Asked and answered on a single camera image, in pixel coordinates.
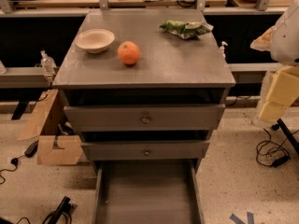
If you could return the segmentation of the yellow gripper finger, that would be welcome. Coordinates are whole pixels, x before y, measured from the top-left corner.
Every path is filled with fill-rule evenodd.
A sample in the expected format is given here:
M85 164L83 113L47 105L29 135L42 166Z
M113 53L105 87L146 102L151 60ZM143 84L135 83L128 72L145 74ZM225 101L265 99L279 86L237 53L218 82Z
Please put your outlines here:
M299 68L283 66L263 79L257 120L262 124L276 123L299 97Z

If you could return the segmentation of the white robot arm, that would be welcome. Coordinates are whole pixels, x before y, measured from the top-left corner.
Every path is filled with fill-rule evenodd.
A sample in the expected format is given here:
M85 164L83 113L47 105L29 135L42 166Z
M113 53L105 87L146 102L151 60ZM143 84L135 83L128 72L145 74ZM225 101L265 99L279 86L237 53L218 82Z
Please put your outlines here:
M250 44L252 49L269 51L282 64L263 79L261 101L253 123L259 127L275 124L299 97L299 0Z

